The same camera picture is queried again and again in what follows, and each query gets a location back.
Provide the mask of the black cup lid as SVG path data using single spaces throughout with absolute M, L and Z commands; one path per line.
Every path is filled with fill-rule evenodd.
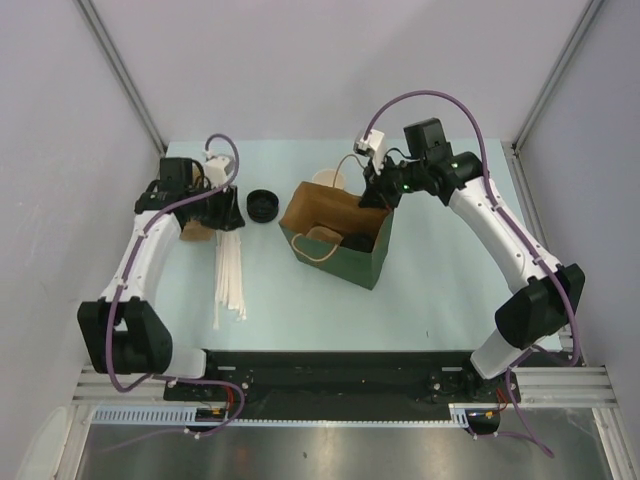
M 350 233 L 343 237 L 340 246 L 358 252 L 371 253 L 375 246 L 375 239 L 367 233 Z

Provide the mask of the green paper bag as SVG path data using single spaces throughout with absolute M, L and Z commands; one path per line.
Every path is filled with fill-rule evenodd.
M 394 210 L 382 199 L 362 207 L 366 197 L 345 190 L 344 162 L 301 182 L 279 227 L 298 261 L 372 290 L 388 254 Z

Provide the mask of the single brown pulp carrier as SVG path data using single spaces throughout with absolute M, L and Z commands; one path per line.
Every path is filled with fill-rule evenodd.
M 306 233 L 306 237 L 311 240 L 321 241 L 332 245 L 340 245 L 344 236 L 329 227 L 315 225 Z

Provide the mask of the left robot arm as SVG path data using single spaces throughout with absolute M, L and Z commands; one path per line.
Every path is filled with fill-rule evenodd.
M 244 226 L 231 155 L 209 153 L 204 162 L 165 157 L 134 205 L 134 228 L 113 279 L 77 312 L 89 358 L 102 374 L 186 378 L 197 398 L 214 397 L 221 376 L 206 366 L 204 349 L 177 343 L 155 310 L 166 260 L 191 221 L 213 231 Z

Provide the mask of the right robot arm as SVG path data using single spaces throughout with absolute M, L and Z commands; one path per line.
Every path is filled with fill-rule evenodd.
M 454 153 L 438 119 L 409 125 L 404 135 L 409 156 L 400 162 L 391 159 L 378 130 L 355 141 L 355 153 L 368 159 L 359 205 L 395 209 L 403 195 L 425 191 L 469 226 L 497 264 L 512 296 L 496 311 L 495 330 L 471 354 L 473 369 L 461 376 L 463 393 L 484 401 L 496 391 L 496 377 L 574 318 L 585 275 L 576 264 L 563 265 L 513 217 L 494 182 L 484 178 L 481 160 Z

